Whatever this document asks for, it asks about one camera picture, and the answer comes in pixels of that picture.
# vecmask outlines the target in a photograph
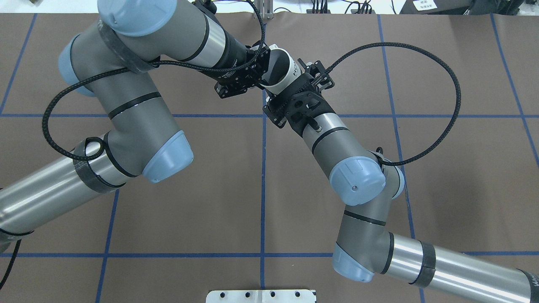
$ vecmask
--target black velcro strap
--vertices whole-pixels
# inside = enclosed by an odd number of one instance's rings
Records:
[[[432,278],[434,278],[434,273],[436,272],[436,250],[432,244],[426,242],[421,242],[421,248],[423,248],[421,270],[419,271],[417,279],[409,284],[416,285],[420,288],[426,288],[431,283]]]
[[[526,278],[530,282],[530,303],[539,303],[539,276],[523,270],[520,271],[526,275]]]
[[[391,259],[393,259],[393,251],[395,250],[395,236],[393,233],[389,233],[389,255],[388,259],[385,262],[384,269],[382,270],[381,274],[385,274],[388,272],[389,265],[391,265]]]
[[[77,156],[85,155],[86,143],[87,142],[83,141],[78,144],[73,150],[73,153]],[[124,186],[125,184],[124,183],[122,185],[112,185],[106,182],[101,176],[94,173],[88,161],[78,161],[73,159],[73,167],[75,168],[75,172],[79,176],[80,180],[86,186],[88,186],[88,188],[100,194],[107,194],[117,188]]]
[[[113,109],[110,113],[108,113],[109,119],[112,119],[116,117],[117,115],[121,114],[122,112],[132,108],[135,105],[139,105],[140,103],[143,103],[144,101],[148,101],[153,98],[161,97],[161,94],[159,92],[149,93],[144,96],[140,96],[138,98],[135,98],[129,102],[125,102],[124,104],[118,106],[117,108]]]
[[[116,32],[102,20],[98,21],[98,31],[105,45],[130,71],[143,74],[157,68],[156,65],[150,64],[137,56],[135,52],[120,40]]]

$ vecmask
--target black band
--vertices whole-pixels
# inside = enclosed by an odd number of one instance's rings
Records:
[[[395,236],[393,233],[389,233],[389,255],[388,259],[385,261],[384,269],[382,270],[381,274],[385,274],[388,272],[389,265],[391,264],[391,259],[393,259],[393,250],[395,250]]]
[[[310,152],[312,154],[314,154],[314,149],[316,148],[318,143],[320,143],[320,141],[322,141],[322,139],[324,139],[327,135],[329,135],[331,133],[334,133],[334,132],[336,132],[338,130],[349,130],[349,129],[347,129],[346,127],[335,127],[335,128],[332,128],[332,129],[328,130],[327,132],[323,133],[320,137],[318,137],[318,139],[316,139],[316,141],[314,141],[313,147],[311,148]]]
[[[142,60],[135,52],[128,48],[116,32],[101,19],[98,21],[98,31],[105,45],[130,71],[142,74],[157,68],[156,65]]]
[[[426,288],[431,283],[432,278],[434,278],[434,273],[436,272],[436,250],[432,244],[426,242],[421,242],[421,248],[423,248],[421,270],[419,271],[417,279],[409,284],[416,285],[420,288]]]
[[[78,156],[84,156],[86,154],[86,143],[87,141],[78,144],[73,153]],[[112,185],[106,182],[101,176],[94,173],[88,161],[73,159],[73,166],[80,180],[88,186],[88,188],[100,194],[107,194],[125,185],[125,183],[122,185]]]
[[[113,109],[110,113],[108,113],[108,117],[109,119],[112,119],[116,117],[118,114],[132,108],[135,105],[138,105],[140,103],[143,103],[144,101],[148,101],[150,99],[158,98],[158,97],[161,97],[161,94],[159,94],[159,92],[153,92],[153,93],[146,94],[144,96],[140,96],[138,98],[135,98]]]
[[[4,229],[1,229],[1,228],[0,228],[0,232],[3,232],[3,233],[5,233],[6,235],[10,235],[10,236],[24,237],[24,236],[28,236],[29,234],[33,233],[33,230],[32,230],[32,231],[29,231],[29,232],[24,232],[24,233],[14,233],[14,232],[9,232],[9,231],[7,231],[7,230],[4,230]]]
[[[207,16],[204,16],[204,20],[206,21],[206,33],[204,33],[204,39],[202,40],[201,45],[198,47],[198,50],[194,54],[180,61],[187,62],[189,60],[193,60],[196,56],[198,56],[198,54],[202,52],[202,50],[206,46],[206,42],[208,42],[208,37],[210,36],[210,22],[208,22]]]
[[[530,303],[539,303],[539,276],[523,270],[520,271],[526,275],[526,278],[530,282]]]
[[[376,219],[373,219],[373,218],[369,218],[369,217],[365,217],[365,216],[362,216],[362,215],[358,215],[358,214],[355,214],[351,211],[348,211],[348,210],[344,210],[344,214],[346,216],[349,216],[349,217],[352,217],[352,218],[356,218],[358,220],[361,220],[361,221],[365,221],[365,222],[369,222],[369,223],[372,223],[372,224],[376,224],[376,225],[381,225],[381,226],[385,226],[385,222],[384,221],[379,221],[379,220],[376,220]]]
[[[108,145],[108,133],[106,133],[105,136],[103,137],[103,141],[105,142],[105,153],[107,153],[108,159],[110,160],[112,165],[114,165],[114,167],[119,172],[121,172],[122,174],[128,177],[131,177],[131,178],[138,177],[137,175],[130,174],[128,171],[126,171],[123,167],[120,166],[118,161],[116,161],[116,158],[114,158],[114,155],[110,151],[110,146]]]

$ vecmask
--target black bracket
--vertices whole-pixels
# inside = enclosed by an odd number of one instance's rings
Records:
[[[246,62],[249,62],[255,54],[256,50],[247,50]],[[221,99],[232,97],[235,95],[244,94],[247,89],[257,86],[260,89],[264,89],[260,82],[262,75],[268,71],[270,65],[270,48],[267,45],[262,46],[260,56],[253,63],[253,65],[246,67],[243,70],[230,72],[225,74],[222,79],[218,80],[215,84],[215,91],[221,97]]]
[[[321,94],[324,89],[334,87],[335,83],[320,61],[310,65],[301,59],[298,62],[305,72],[280,94],[269,93],[263,111],[277,127],[283,128],[288,121],[292,129],[302,136],[307,125],[313,129],[320,128],[315,117],[335,113]]]

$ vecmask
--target white label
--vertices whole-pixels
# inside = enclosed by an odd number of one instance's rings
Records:
[[[434,0],[416,0],[413,2],[413,5],[416,6],[418,11],[433,10],[438,8],[436,3],[434,3]]]

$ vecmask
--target white metal plate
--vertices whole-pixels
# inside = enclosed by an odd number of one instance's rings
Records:
[[[413,5],[416,6],[418,11],[433,10],[438,8],[434,0],[416,0],[413,2]]]
[[[211,291],[206,297],[206,303],[316,303],[316,291],[314,290]]]

